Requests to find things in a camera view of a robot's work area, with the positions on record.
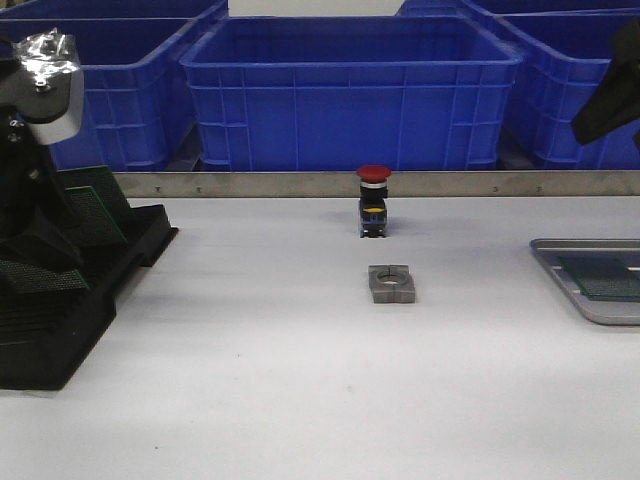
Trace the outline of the gripper with foil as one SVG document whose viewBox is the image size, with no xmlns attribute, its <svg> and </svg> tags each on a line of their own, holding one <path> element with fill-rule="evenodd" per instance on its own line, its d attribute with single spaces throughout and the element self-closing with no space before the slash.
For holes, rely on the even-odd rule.
<svg viewBox="0 0 640 480">
<path fill-rule="evenodd" d="M 52 28 L 20 41 L 1 39 L 1 106 L 18 114 L 40 145 L 78 134 L 84 73 L 73 35 Z"/>
</svg>

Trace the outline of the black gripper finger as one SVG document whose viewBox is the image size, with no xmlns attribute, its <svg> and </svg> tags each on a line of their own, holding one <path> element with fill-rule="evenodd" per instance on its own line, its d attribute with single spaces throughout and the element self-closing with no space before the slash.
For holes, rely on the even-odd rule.
<svg viewBox="0 0 640 480">
<path fill-rule="evenodd" d="M 571 122 L 579 144 L 587 145 L 639 120 L 639 19 L 612 38 L 613 57 L 600 84 Z"/>
</svg>

